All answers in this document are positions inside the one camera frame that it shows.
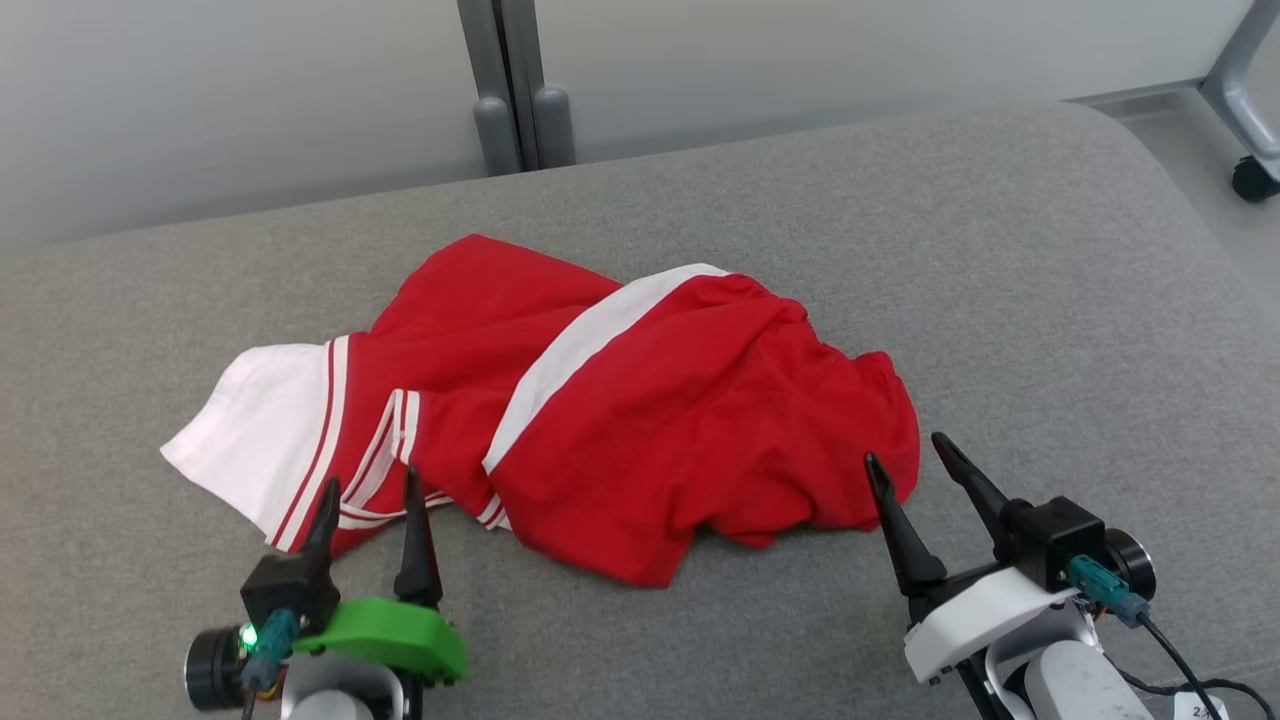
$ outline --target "white wall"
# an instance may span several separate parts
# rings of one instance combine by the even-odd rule
[[[0,1],[0,251],[480,177],[452,0]]]
[[[538,0],[579,161],[1203,77],[1251,0]]]

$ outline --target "floor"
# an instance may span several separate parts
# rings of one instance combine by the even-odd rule
[[[1280,124],[1280,32],[1254,61],[1258,104]],[[1165,167],[1226,252],[1280,320],[1280,196],[1262,205],[1231,190],[1235,163],[1247,155],[1193,88],[1096,105],[1123,122]]]

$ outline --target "cable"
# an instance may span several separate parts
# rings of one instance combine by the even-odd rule
[[[1138,623],[1140,623],[1143,628],[1147,628],[1147,632],[1151,633],[1151,637],[1156,638],[1156,642],[1160,643],[1160,647],[1165,648],[1165,652],[1167,652],[1169,657],[1174,660],[1174,664],[1178,665],[1178,669],[1183,671],[1183,675],[1187,675],[1187,683],[1192,687],[1192,689],[1196,691],[1196,694],[1199,696],[1201,702],[1204,703],[1204,710],[1208,712],[1208,716],[1212,717],[1213,720],[1222,720],[1222,716],[1217,714],[1217,707],[1213,705],[1213,701],[1208,698],[1208,691],[1204,689],[1204,684],[1201,683],[1198,679],[1196,679],[1196,673],[1192,673],[1190,665],[1188,665],[1187,661],[1183,660],[1181,653],[1178,652],[1178,648],[1174,647],[1174,643],[1169,642],[1169,638],[1165,637],[1165,633],[1161,633],[1160,628],[1157,628],[1156,624],[1151,621],[1151,616],[1147,615],[1146,612],[1139,612]]]
[[[1125,670],[1119,665],[1116,665],[1115,661],[1111,660],[1110,657],[1107,657],[1107,660],[1110,660],[1111,665],[1120,673],[1120,676],[1124,678],[1124,682],[1129,683],[1130,685],[1138,688],[1142,692],[1170,697],[1192,689],[1190,683],[1183,683],[1180,685],[1152,685],[1149,683],[1144,683],[1140,679],[1135,678],[1134,675],[1125,673]],[[1276,715],[1271,710],[1271,705],[1266,701],[1266,698],[1263,698],[1258,691],[1251,688],[1249,685],[1245,685],[1244,683],[1236,683],[1234,680],[1224,680],[1222,678],[1213,678],[1211,680],[1204,680],[1203,685],[1206,689],[1219,688],[1219,689],[1236,691],[1244,693],[1252,697],[1253,702],[1258,703],[1258,707],[1261,707],[1263,715],[1266,715],[1266,720],[1276,720]]]
[[[253,703],[257,701],[257,678],[248,682],[244,688],[244,710],[241,711],[241,720],[253,720]]]
[[[408,720],[422,720],[422,678],[417,674],[408,676]]]

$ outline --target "teal connector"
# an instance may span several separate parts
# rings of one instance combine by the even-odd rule
[[[259,629],[253,652],[241,670],[241,685],[251,694],[274,687],[280,674],[280,662],[293,652],[293,642],[298,639],[300,630],[298,618],[292,610],[271,612]]]
[[[1071,559],[1066,566],[1066,580],[1129,628],[1140,625],[1138,615],[1151,612],[1151,605],[1142,596],[1129,592],[1129,583],[1087,555]]]

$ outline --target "gray couch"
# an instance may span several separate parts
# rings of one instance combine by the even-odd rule
[[[1280,333],[1120,126],[1052,105],[920,117],[77,242],[0,274],[0,716],[174,719],[201,628],[266,548],[157,448],[242,350],[362,329],[430,252],[490,234],[631,279],[708,261],[887,350],[922,430],[1010,495],[1065,493],[1155,556],[1155,618],[1203,676],[1280,701]],[[908,511],[988,559],[925,456]],[[879,533],[703,538],[667,591],[433,516],[472,678],[429,717],[975,717],[916,685]],[[342,559],[387,594],[399,530]],[[1111,655],[1178,678],[1105,623]],[[1261,714],[1224,693],[1231,717]],[[269,717],[273,710],[261,710]]]

